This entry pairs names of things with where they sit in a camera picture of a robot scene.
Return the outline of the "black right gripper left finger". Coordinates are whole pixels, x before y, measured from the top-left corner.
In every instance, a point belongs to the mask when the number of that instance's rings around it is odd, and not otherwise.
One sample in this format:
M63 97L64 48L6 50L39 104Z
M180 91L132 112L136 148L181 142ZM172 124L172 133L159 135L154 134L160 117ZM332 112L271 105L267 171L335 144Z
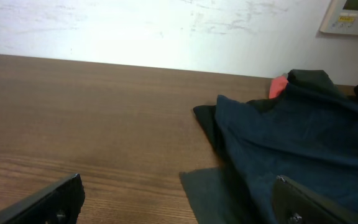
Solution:
M85 202L80 174L72 174L0 211L0 224L76 224Z

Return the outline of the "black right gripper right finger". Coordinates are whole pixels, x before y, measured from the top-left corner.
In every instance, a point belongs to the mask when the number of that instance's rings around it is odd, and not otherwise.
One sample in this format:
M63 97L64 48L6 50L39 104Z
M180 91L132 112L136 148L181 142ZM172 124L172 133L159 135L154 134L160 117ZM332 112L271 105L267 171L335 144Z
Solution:
M276 176L272 207L277 221L284 224L358 224L358 213L284 175Z

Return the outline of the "navy blue shorts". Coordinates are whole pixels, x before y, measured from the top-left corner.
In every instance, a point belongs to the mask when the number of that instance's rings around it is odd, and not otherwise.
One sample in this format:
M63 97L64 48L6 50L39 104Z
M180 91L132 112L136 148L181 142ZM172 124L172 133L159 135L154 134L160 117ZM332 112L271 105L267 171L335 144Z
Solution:
M358 103L288 84L271 100L220 95L215 120L265 222L278 175L358 213Z

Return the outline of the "dark green garment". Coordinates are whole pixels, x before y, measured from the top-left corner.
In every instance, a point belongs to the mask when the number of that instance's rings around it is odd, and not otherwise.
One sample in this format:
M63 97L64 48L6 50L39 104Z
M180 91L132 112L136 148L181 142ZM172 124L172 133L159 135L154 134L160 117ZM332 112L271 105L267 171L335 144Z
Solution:
M220 108L239 108L242 103L223 95L215 106L197 106L196 118L213 149L223 159L222 169L201 169L180 174L182 186L199 223L279 223L272 207L276 176L285 169L305 173L306 157L294 149L264 140L248 148L229 151L215 116Z

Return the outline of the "red cloth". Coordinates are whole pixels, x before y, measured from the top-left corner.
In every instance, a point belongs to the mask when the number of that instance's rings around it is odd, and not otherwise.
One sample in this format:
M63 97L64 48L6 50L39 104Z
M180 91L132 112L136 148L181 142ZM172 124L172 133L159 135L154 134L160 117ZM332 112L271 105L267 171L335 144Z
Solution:
M271 81L269 95L270 99L278 97L281 92L286 88L288 80L286 76L279 76Z

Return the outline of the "beige wall control panel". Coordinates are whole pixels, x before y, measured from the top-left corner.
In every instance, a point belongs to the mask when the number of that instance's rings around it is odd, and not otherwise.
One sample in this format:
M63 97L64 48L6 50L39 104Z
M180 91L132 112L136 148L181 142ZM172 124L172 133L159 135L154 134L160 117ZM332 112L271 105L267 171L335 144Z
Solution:
M358 35L358 0L331 0L319 31L325 34Z

